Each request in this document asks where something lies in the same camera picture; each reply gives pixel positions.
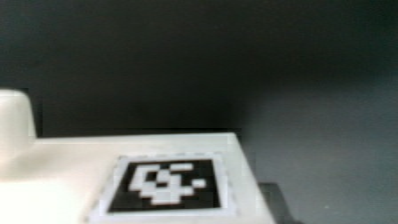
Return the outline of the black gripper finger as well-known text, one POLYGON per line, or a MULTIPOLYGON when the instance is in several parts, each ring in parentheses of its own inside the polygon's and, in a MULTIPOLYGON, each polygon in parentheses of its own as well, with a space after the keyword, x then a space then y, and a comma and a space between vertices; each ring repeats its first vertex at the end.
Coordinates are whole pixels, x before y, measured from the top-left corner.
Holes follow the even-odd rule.
POLYGON ((278 185, 275 183, 261 182, 257 186, 266 201, 266 205, 269 208, 275 223, 301 224, 301 222, 293 218, 278 185))

